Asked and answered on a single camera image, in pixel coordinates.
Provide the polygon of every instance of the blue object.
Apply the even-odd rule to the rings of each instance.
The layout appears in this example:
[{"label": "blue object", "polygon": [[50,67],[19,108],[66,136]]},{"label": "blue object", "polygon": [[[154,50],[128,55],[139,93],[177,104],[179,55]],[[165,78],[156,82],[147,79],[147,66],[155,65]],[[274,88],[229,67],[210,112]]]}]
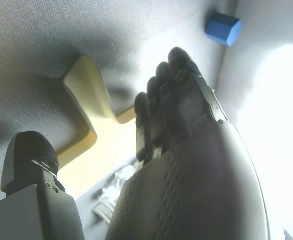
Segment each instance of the blue object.
[{"label": "blue object", "polygon": [[238,18],[216,13],[205,27],[205,33],[210,38],[228,47],[239,38],[242,21]]}]

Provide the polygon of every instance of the blue hexagonal block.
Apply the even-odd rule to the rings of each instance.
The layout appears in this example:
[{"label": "blue hexagonal block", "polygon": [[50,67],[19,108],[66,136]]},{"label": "blue hexagonal block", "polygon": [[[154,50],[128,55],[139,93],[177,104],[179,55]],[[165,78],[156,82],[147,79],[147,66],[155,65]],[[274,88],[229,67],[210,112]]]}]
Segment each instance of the blue hexagonal block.
[{"label": "blue hexagonal block", "polygon": [[228,47],[238,40],[241,30],[240,19],[221,13],[216,13],[205,27],[205,33],[210,39]]}]

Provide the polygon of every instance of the robotic hand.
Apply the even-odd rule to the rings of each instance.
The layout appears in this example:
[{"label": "robotic hand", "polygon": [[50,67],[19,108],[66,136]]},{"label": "robotic hand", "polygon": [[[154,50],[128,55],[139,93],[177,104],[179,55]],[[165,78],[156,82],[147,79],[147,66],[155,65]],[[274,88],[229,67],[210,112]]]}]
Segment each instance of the robotic hand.
[{"label": "robotic hand", "polygon": [[[236,128],[198,67],[171,51],[135,101],[139,171],[107,240],[270,240],[259,180]],[[0,240],[83,240],[79,213],[39,133],[17,134],[3,166]]]}]

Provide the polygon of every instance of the back of robotic hand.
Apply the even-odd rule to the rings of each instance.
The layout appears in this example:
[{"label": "back of robotic hand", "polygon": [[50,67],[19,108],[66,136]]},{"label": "back of robotic hand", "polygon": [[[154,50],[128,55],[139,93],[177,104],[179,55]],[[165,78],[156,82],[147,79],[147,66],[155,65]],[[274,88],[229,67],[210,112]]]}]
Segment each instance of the back of robotic hand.
[{"label": "back of robotic hand", "polygon": [[124,185],[107,240],[269,240],[248,151],[185,51],[135,101],[140,170]]}]

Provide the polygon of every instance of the beige plastic piece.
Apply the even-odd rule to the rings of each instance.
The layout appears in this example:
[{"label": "beige plastic piece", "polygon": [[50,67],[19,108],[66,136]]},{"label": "beige plastic piece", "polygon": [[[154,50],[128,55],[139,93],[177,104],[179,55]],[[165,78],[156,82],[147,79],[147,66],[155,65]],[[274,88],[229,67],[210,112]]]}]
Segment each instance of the beige plastic piece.
[{"label": "beige plastic piece", "polygon": [[64,79],[64,86],[80,110],[89,134],[58,156],[59,181],[75,199],[136,153],[135,112],[115,116],[98,66],[82,56]]}]

